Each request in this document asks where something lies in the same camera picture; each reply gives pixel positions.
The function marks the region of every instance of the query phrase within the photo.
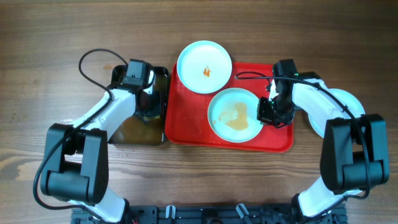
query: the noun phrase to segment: table surface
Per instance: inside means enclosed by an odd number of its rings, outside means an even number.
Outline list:
[[[393,1],[58,1],[0,5],[0,223],[68,223],[32,196],[45,135],[102,96],[78,72],[87,50],[107,48],[172,68],[197,40],[221,44],[239,62],[294,58],[330,88],[356,96],[387,122],[390,179],[367,200],[349,200],[351,223],[398,222],[398,4]],[[108,54],[83,69],[109,82]],[[322,138],[295,117],[294,145],[270,154],[165,143],[109,145],[109,186],[132,205],[289,202],[320,175]],[[60,204],[52,198],[45,201]]]

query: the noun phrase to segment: brown liquid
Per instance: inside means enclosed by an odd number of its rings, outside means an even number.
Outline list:
[[[146,121],[135,116],[126,119],[114,132],[111,144],[148,144],[159,145],[163,141],[164,122],[158,116]]]
[[[222,112],[218,117],[218,121],[228,120],[225,125],[235,131],[242,131],[249,127],[248,123],[248,106],[244,103],[235,103],[234,110]]]

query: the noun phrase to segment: black bracket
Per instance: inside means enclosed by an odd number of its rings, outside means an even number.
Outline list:
[[[73,131],[72,125],[53,124],[47,131],[44,156]],[[81,164],[65,160],[65,155],[83,153]],[[61,201],[77,200],[88,205],[99,203],[108,186],[108,138],[106,131],[79,130],[62,144],[46,163],[40,188],[44,195]]]
[[[252,224],[296,224],[296,221],[290,220],[291,205],[289,203],[266,204],[263,206],[247,206],[248,215],[246,220]],[[156,206],[131,206],[137,224],[243,224],[236,207],[175,207],[175,217],[167,217],[167,208],[158,208]],[[338,205],[331,213],[326,214],[318,220],[312,220],[309,223],[347,224],[347,215],[345,204]],[[71,224],[86,223],[100,224],[104,223],[95,220],[90,214],[81,209],[73,210]]]
[[[142,60],[130,59],[129,65],[118,65],[113,68],[111,84],[108,88],[128,90],[136,96],[135,116],[144,120],[160,116],[165,119],[167,100],[169,98],[169,71],[165,67],[153,67]],[[151,93],[143,89],[153,84]]]
[[[364,130],[369,153],[371,185],[387,182],[389,160],[386,122],[378,114],[366,114],[357,119]],[[323,140],[320,172],[326,187],[335,194],[351,189],[364,190],[366,169],[363,151],[353,152],[353,141],[360,144],[358,133],[350,119],[328,120]]]

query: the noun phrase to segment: black cable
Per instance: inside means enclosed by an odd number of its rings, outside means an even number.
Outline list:
[[[90,82],[94,83],[95,85],[97,85],[97,86],[101,87],[102,89],[104,89],[108,93],[109,98],[106,101],[106,103],[100,109],[98,109],[95,113],[93,113],[93,115],[91,115],[84,122],[82,122],[80,125],[75,127],[73,129],[73,131],[69,132],[63,138],[61,138],[61,140],[59,140],[54,145],[54,147],[51,148],[49,153],[44,157],[42,163],[40,164],[39,168],[37,169],[36,176],[35,176],[35,179],[33,181],[33,196],[34,196],[36,202],[39,205],[41,205],[42,207],[44,207],[46,209],[49,209],[49,210],[63,210],[63,209],[69,209],[69,208],[81,208],[81,209],[85,210],[86,212],[90,213],[91,215],[97,216],[96,214],[94,214],[89,209],[86,209],[86,207],[84,205],[67,205],[67,206],[57,206],[57,207],[51,206],[51,205],[47,205],[46,203],[41,201],[41,199],[39,197],[39,194],[37,193],[37,187],[39,185],[39,177],[40,177],[41,173],[43,172],[43,169],[44,169],[46,163],[49,161],[49,159],[51,158],[52,154],[58,149],[58,147],[61,146],[61,144],[66,143],[67,139],[69,139],[74,134],[76,134],[82,127],[84,127],[85,125],[90,123],[90,121],[92,119],[94,119],[96,116],[98,116],[112,102],[112,93],[111,93],[111,91],[108,88],[106,88],[105,86],[103,86],[103,85],[99,84],[98,82],[96,82],[96,81],[92,80],[91,78],[89,78],[86,74],[84,74],[83,70],[81,69],[81,63],[83,62],[83,59],[87,55],[89,55],[90,53],[99,52],[99,51],[109,52],[109,53],[117,56],[118,58],[120,58],[128,66],[128,63],[120,55],[118,55],[117,53],[115,53],[115,52],[113,52],[111,50],[108,50],[108,49],[93,49],[93,50],[90,50],[90,51],[86,52],[83,56],[81,56],[81,59],[79,61],[79,71],[80,71],[81,75],[83,77],[85,77],[88,81],[90,81]]]
[[[243,74],[255,74],[255,75],[260,75],[262,77],[267,77],[265,74],[259,73],[259,72],[254,72],[254,71],[246,71],[246,72],[239,72],[238,74],[235,75],[235,78],[243,75]]]
[[[240,75],[245,74],[245,73],[247,73],[247,72],[241,72],[241,73],[236,74],[235,75],[235,79],[237,79],[237,80],[255,80],[255,79],[288,80],[288,81],[292,81],[292,82],[295,82],[295,83],[302,83],[302,84],[306,84],[306,85],[309,85],[309,86],[317,88],[318,90],[320,90],[320,91],[324,92],[326,95],[328,95],[333,101],[335,101],[337,103],[337,105],[339,105],[343,109],[344,112],[346,112],[348,114],[348,116],[350,116],[351,122],[354,124],[354,126],[356,128],[356,131],[358,132],[359,143],[362,144],[362,148],[363,148],[363,152],[364,152],[364,158],[365,158],[365,170],[366,170],[365,193],[363,195],[361,195],[361,196],[358,196],[358,195],[345,195],[345,196],[343,196],[343,198],[340,201],[338,201],[337,203],[335,203],[331,207],[325,209],[324,211],[322,211],[321,213],[319,213],[315,217],[318,217],[318,218],[322,217],[324,214],[326,214],[330,210],[334,209],[337,205],[341,204],[342,202],[344,202],[348,198],[366,199],[369,196],[370,188],[371,188],[368,147],[366,146],[365,137],[364,137],[364,134],[363,134],[363,132],[361,130],[361,127],[359,127],[359,124],[358,124],[356,118],[351,113],[351,111],[348,109],[347,105],[342,104],[340,102],[340,100],[338,100],[335,96],[333,96],[333,94],[329,93],[329,91],[327,91],[324,88],[322,88],[319,83],[311,83],[311,82],[308,82],[308,81],[305,81],[305,80],[299,80],[299,79],[296,79],[296,78],[267,77],[265,75],[263,77],[241,77],[241,78],[239,78]]]

